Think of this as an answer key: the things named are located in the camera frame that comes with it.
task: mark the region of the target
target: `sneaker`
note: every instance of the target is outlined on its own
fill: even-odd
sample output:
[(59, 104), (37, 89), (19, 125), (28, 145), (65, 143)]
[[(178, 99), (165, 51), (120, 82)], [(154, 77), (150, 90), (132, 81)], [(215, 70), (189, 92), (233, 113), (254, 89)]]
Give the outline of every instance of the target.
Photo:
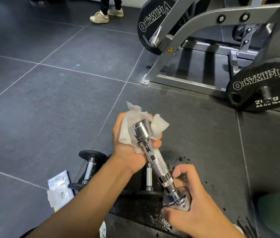
[(122, 8), (117, 10), (115, 7), (113, 7), (112, 9), (108, 10), (108, 15), (123, 17)]
[(90, 20), (95, 22), (95, 23), (108, 23), (109, 22), (109, 17), (108, 15), (104, 15), (102, 11), (96, 12), (95, 15), (90, 17)]

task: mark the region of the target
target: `gray metal frame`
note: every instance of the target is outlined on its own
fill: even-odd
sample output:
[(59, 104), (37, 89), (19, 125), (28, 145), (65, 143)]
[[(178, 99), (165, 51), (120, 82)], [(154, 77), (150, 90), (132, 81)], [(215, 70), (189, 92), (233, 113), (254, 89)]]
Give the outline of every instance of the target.
[[(166, 16), (165, 20), (169, 17), (174, 17), (173, 8), (170, 13)], [(244, 13), (249, 13), (250, 17), (248, 20), (241, 22), (240, 17)], [(225, 16), (225, 20), (222, 23), (218, 23), (217, 18), (220, 15)], [(159, 34), (162, 34), (163, 24), (160, 26)], [(271, 32), (268, 40), (265, 42), (262, 49), (259, 52), (244, 51), (236, 48), (211, 45), (203, 42), (191, 42), (188, 41), (188, 37), (195, 31), (202, 29), (207, 26), (216, 25), (238, 25), (238, 24), (263, 24), (263, 23), (275, 23), (273, 31)], [(230, 59), (231, 75), (233, 76), (238, 72), (238, 64), (235, 62), (237, 58), (245, 58), (253, 60), (254, 63), (261, 62), (266, 59), (280, 56), (280, 5), (264, 5), (258, 7), (234, 7), (234, 8), (223, 8), (212, 11), (204, 12), (198, 16), (193, 17), (187, 23), (185, 23), (180, 30), (174, 35), (166, 35), (163, 38), (159, 37), (160, 45), (158, 48), (162, 48), (163, 53), (159, 56), (157, 61), (154, 63), (148, 74), (146, 74), (142, 80), (142, 84), (148, 85), (151, 81), (191, 90), (199, 93), (204, 93), (212, 96), (225, 98), (225, 89), (216, 88), (214, 86), (205, 85), (202, 83), (196, 83), (189, 80), (182, 80), (170, 76), (161, 75), (161, 69), (168, 64), (175, 51), (180, 47), (192, 48), (194, 50), (214, 52), (217, 54), (227, 55)]]

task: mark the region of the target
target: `paper towel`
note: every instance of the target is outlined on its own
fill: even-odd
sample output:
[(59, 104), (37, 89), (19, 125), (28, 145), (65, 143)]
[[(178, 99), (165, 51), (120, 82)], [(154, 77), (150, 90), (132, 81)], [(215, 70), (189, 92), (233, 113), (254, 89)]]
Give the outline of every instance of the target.
[[(131, 103), (127, 102), (128, 108), (130, 111), (126, 113), (124, 116), (122, 123), (121, 123), (121, 129), (120, 129), (120, 135), (119, 135), (119, 142), (124, 144), (132, 144), (131, 138), (128, 132), (128, 128), (134, 125), (135, 123), (145, 119), (149, 122), (151, 122), (151, 129), (153, 132), (152, 138), (158, 139), (159, 134), (163, 132), (169, 124), (161, 118), (159, 114), (154, 115), (153, 118), (148, 114), (148, 112), (142, 112), (142, 108), (137, 105), (132, 105)], [(134, 145), (135, 152), (138, 154), (144, 153), (143, 149), (139, 147), (138, 145)], [(158, 156), (161, 156), (158, 149), (154, 151)]]

